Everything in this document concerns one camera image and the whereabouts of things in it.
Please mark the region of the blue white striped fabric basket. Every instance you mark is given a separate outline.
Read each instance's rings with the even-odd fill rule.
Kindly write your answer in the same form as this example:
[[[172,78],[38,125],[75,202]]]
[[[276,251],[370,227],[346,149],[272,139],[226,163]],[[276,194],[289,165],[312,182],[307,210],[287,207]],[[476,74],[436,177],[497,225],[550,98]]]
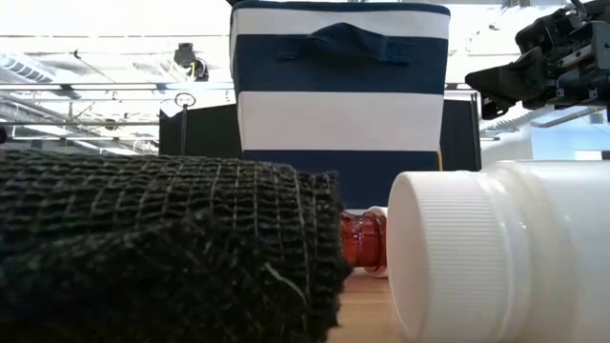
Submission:
[[[349,209],[436,171],[450,11],[425,3],[245,0],[230,56],[247,158],[335,171]]]

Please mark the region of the black cohesive bandage roll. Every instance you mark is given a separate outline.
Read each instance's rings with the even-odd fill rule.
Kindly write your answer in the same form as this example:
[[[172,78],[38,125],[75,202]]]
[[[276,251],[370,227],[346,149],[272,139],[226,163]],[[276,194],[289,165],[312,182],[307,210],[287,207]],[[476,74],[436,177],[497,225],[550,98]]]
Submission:
[[[325,343],[340,212],[288,165],[0,151],[0,343]]]

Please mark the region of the black backdrop panel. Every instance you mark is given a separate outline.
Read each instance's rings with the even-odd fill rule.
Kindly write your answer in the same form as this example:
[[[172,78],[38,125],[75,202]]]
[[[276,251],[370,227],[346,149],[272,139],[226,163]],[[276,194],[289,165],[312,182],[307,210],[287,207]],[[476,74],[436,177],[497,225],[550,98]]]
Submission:
[[[180,154],[181,112],[159,112],[158,152]],[[446,171],[481,169],[478,116],[470,100],[446,100],[443,105],[441,162]],[[188,110],[185,155],[240,158],[242,147],[236,105]]]

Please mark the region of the silver horizontal rail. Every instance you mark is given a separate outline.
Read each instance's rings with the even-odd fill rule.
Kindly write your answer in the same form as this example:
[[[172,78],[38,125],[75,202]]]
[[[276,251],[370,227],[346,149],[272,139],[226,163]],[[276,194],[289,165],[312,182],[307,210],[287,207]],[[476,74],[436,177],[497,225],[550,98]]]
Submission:
[[[232,90],[231,82],[188,83],[4,83],[0,91],[188,91]]]

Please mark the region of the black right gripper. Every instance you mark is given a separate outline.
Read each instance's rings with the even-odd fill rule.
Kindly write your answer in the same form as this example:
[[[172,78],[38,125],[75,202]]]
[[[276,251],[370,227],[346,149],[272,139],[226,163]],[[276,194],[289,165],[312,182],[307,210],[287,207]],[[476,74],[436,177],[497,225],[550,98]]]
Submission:
[[[518,102],[610,107],[610,0],[571,3],[520,30],[515,62],[465,76],[481,96],[481,118],[496,119]]]

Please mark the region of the white plastic pill bottle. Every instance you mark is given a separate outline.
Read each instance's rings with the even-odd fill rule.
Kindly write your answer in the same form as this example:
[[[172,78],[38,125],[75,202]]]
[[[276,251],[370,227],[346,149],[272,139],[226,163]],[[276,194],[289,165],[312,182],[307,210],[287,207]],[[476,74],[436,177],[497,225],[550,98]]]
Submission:
[[[387,225],[407,343],[610,343],[610,161],[403,172]]]

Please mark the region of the orange pill bottle white cap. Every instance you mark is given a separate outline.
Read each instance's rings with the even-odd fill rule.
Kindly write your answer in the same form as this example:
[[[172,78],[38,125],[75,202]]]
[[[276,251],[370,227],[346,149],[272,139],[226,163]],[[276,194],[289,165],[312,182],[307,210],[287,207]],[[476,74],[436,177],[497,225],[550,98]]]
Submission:
[[[387,208],[378,206],[340,216],[343,256],[353,268],[374,277],[387,276],[386,216]]]

